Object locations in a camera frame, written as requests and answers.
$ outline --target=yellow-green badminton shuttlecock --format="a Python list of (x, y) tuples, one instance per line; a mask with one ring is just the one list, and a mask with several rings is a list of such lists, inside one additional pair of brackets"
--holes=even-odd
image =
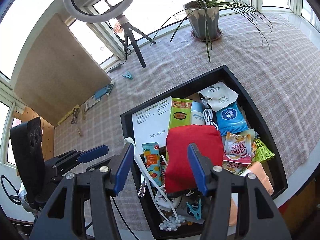
[(256, 156), (254, 157), (257, 162), (265, 162), (271, 160), (275, 155), (271, 152), (268, 147), (260, 140), (260, 138), (256, 138), (255, 140), (257, 146)]

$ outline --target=white bottle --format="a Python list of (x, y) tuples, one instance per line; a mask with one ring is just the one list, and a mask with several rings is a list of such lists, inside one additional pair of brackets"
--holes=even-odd
[(190, 124), (205, 125), (202, 112), (202, 105), (196, 101), (193, 101), (191, 105)]

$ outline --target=checkered tablecloth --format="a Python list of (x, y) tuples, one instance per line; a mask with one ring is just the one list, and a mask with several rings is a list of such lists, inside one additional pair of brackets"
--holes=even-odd
[[(227, 67), (241, 82), (266, 121), (277, 145), (285, 173), (290, 176), (302, 163), (320, 138), (320, 51), (296, 27), (279, 15), (269, 15), (272, 33), (260, 22), (266, 43), (254, 26), (242, 16), (220, 18), (223, 31), (213, 43), (211, 63), (205, 43), (190, 36), (191, 27), (181, 29), (172, 42), (163, 38), (141, 48), (147, 67), (143, 69), (135, 54), (128, 57), (120, 70), (110, 73), (115, 80), (111, 95), (104, 96), (87, 112), (79, 115), (77, 124), (69, 117), (55, 129), (54, 155), (71, 149), (89, 150), (106, 144), (108, 156), (123, 148), (120, 114), (194, 77), (221, 65)], [(133, 80), (122, 77), (129, 70)], [(73, 171), (85, 171), (79, 165)], [(132, 174), (124, 190), (116, 197), (125, 220), (135, 230), (149, 230), (137, 198)], [(86, 203), (86, 220), (91, 221)], [(120, 228), (126, 228), (115, 211)]]

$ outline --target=white packet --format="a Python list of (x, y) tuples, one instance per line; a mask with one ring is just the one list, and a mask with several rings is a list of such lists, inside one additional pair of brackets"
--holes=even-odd
[(210, 99), (208, 103), (215, 112), (234, 103), (238, 98), (238, 94), (222, 82), (207, 87), (198, 93)]

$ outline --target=black box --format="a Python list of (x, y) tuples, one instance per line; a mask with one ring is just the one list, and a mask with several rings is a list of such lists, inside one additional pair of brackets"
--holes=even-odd
[[(285, 176), (284, 168), (282, 161), (276, 147), (276, 144), (271, 136), (271, 133), (263, 120), (259, 110), (255, 106), (254, 102), (240, 84), (237, 78), (233, 73), (227, 68), (226, 65), (213, 69), (201, 76), (198, 76), (188, 82), (185, 82), (167, 92), (162, 93), (159, 96), (127, 111), (124, 114), (121, 114), (121, 124), (124, 138), (131, 137), (134, 139), (133, 134), (133, 125), (132, 125), (132, 114), (159, 102), (162, 99), (165, 99), (169, 96), (173, 98), (186, 98), (192, 94), (205, 89), (218, 81), (223, 80), (224, 83), (231, 88), (233, 91), (239, 94), (237, 102), (240, 106), (243, 107), (248, 122), (252, 125), (261, 137), (261, 141), (266, 144), (266, 146), (276, 155), (273, 159), (268, 161), (268, 166), (270, 174), (273, 179), (273, 189), (274, 193), (272, 198), (275, 199), (278, 197), (284, 190), (288, 188), (287, 179)], [(141, 173), (134, 162), (131, 167), (134, 183), (136, 185), (137, 191), (140, 187)], [(159, 224), (162, 222), (163, 218), (158, 215), (158, 211), (154, 206), (154, 203), (151, 199), (149, 191), (146, 191), (146, 194), (143, 198), (140, 198), (141, 206), (143, 208), (144, 214), (148, 221), (150, 230), (155, 239), (175, 239), (181, 237), (195, 236), (199, 235), (202, 232), (203, 226), (200, 224), (194, 223), (191, 226), (183, 226), (178, 228), (177, 231), (161, 231), (159, 229)]]

